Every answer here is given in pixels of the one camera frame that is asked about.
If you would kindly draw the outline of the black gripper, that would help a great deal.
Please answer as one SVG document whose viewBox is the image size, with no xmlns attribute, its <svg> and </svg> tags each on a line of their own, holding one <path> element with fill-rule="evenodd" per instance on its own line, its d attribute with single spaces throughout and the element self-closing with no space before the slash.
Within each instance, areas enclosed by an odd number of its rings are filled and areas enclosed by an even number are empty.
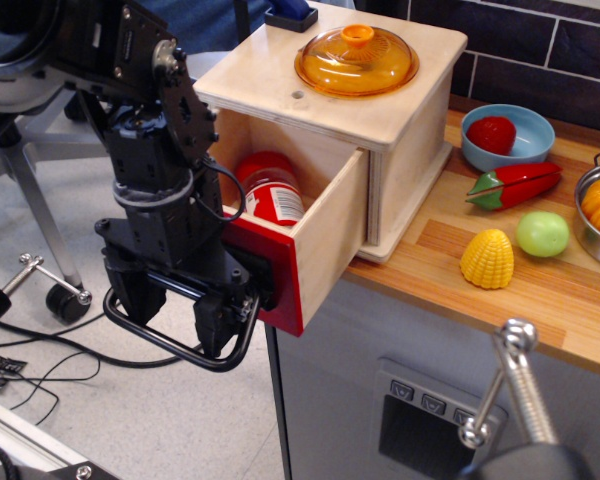
<svg viewBox="0 0 600 480">
<path fill-rule="evenodd" d="M 193 306 L 196 333 L 204 354 L 219 358 L 244 326 L 224 303 L 241 307 L 254 294 L 268 299 L 273 278 L 267 260 L 224 242 L 230 220 L 217 173 L 186 172 L 170 189 L 117 182 L 114 196 L 125 217 L 95 226 L 110 282 L 105 315 L 146 325 L 173 282 L 203 296 Z"/>
</svg>

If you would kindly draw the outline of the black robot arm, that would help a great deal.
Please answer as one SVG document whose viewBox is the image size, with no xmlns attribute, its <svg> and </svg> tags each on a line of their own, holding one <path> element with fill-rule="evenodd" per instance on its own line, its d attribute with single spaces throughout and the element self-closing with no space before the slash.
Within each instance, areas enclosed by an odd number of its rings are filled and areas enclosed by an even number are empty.
<svg viewBox="0 0 600 480">
<path fill-rule="evenodd" d="M 236 367 L 267 292 L 222 241 L 215 116 L 177 39 L 134 1 L 0 1 L 0 148 L 18 117 L 64 92 L 108 153 L 125 211 L 95 226 L 106 316 L 204 369 Z"/>
</svg>

